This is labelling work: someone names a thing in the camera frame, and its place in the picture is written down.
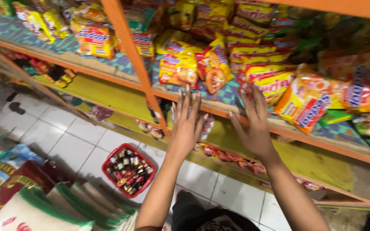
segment green packet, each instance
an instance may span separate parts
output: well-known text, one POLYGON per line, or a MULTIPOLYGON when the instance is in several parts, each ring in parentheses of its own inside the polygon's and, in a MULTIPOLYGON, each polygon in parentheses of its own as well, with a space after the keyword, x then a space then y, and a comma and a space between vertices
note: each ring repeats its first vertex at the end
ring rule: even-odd
POLYGON ((322 127, 328 127, 329 124, 339 123, 352 119, 351 113, 342 110, 327 110, 326 113, 318 120, 322 127))
POLYGON ((133 31, 146 32, 156 10, 152 8, 124 6, 128 25, 133 31))

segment person's leg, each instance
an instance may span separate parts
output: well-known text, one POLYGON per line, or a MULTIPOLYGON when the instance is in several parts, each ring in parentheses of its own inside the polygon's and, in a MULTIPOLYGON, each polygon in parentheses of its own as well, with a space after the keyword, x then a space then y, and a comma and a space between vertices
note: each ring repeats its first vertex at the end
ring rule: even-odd
POLYGON ((184 223, 205 212, 201 203, 190 192, 180 191, 172 207, 172 230, 178 231, 184 223))

